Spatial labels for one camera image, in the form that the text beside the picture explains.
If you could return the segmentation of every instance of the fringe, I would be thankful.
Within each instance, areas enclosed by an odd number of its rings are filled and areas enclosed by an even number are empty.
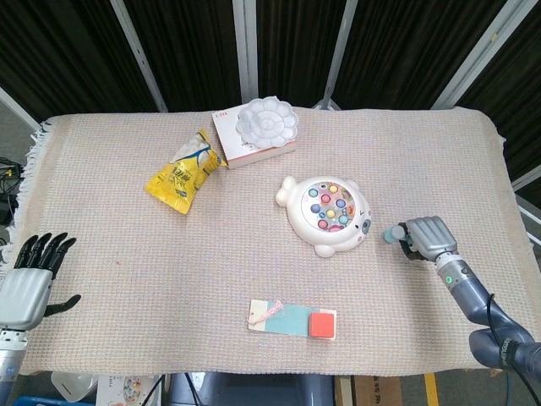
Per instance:
[[[51,127],[50,119],[46,120],[40,124],[40,129],[30,135],[35,144],[30,148],[28,154],[26,154],[26,166],[23,170],[24,179],[19,185],[19,193],[17,194],[19,208],[14,213],[14,224],[6,228],[9,232],[9,242],[7,245],[0,247],[0,253],[2,254],[2,261],[0,261],[0,282],[8,270],[8,265],[14,254],[14,241],[17,241],[19,238],[19,229],[24,221],[28,200],[34,193],[36,170],[41,165],[44,155],[43,151],[46,149],[47,142],[49,141],[48,135],[51,132]]]

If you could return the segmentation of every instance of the red sponge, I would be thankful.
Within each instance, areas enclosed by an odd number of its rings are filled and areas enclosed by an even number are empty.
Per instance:
[[[331,313],[310,314],[309,335],[316,338],[333,338],[335,336],[335,315]]]

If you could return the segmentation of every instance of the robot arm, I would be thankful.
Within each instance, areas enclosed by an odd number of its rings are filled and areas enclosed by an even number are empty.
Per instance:
[[[76,294],[65,303],[47,304],[63,257],[76,241],[63,242],[67,236],[58,235],[46,249],[51,234],[31,237],[0,287],[0,404],[7,404],[23,363],[26,332],[39,325],[43,317],[69,310],[81,299]]]
[[[456,252],[456,240],[439,217],[408,220],[384,233],[400,242],[411,260],[435,263],[438,275],[462,313],[473,323],[489,326],[470,335],[473,357],[482,365],[518,370],[541,381],[541,343],[513,321],[492,299],[472,269]]]

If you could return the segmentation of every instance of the chip bag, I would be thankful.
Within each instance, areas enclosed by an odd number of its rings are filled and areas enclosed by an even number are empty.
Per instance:
[[[217,167],[226,163],[210,148],[209,137],[200,129],[180,147],[173,159],[154,175],[145,190],[176,211],[187,214],[195,193]]]

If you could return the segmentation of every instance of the woven rug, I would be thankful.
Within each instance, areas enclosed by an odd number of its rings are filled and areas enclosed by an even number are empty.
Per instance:
[[[438,215],[498,303],[539,340],[541,276],[517,210],[503,139],[480,112],[295,109],[298,148],[214,171],[183,216],[145,183],[210,112],[56,117],[36,137],[9,263],[35,233],[77,237],[51,303],[69,312],[30,334],[24,373],[187,370],[401,376],[476,368],[466,320],[432,265],[381,233]],[[372,228],[319,258],[274,200],[287,175],[355,180]],[[336,340],[254,332],[251,299],[336,310]]]

